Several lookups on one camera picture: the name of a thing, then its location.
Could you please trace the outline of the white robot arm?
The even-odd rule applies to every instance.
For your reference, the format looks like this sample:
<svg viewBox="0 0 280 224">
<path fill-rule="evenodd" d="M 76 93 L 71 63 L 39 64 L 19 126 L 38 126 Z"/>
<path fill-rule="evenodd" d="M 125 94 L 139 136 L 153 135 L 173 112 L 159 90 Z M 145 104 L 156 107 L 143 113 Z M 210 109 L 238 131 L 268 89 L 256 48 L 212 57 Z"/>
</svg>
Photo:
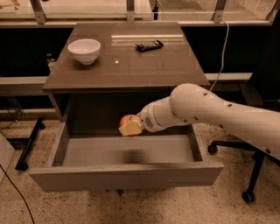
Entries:
<svg viewBox="0 0 280 224">
<path fill-rule="evenodd" d="M 143 130 L 157 132 L 174 126 L 208 123 L 280 159 L 280 113 L 233 103 L 195 84 L 181 84 L 164 99 L 146 105 L 119 124 L 123 136 Z"/>
</svg>

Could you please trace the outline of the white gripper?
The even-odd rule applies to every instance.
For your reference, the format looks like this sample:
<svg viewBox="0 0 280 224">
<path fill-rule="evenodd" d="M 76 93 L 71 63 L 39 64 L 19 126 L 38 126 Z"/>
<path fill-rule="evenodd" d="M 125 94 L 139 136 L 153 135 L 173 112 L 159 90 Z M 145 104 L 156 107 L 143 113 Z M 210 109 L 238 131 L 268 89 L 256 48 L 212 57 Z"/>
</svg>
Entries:
<svg viewBox="0 0 280 224">
<path fill-rule="evenodd" d="M 156 119 L 155 108 L 160 105 L 155 101 L 146 105 L 139 113 L 138 116 L 140 122 L 137 119 L 120 121 L 119 131 L 124 137 L 136 136 L 142 133 L 142 126 L 149 132 L 158 132 L 163 130 L 163 127 L 159 125 Z"/>
</svg>

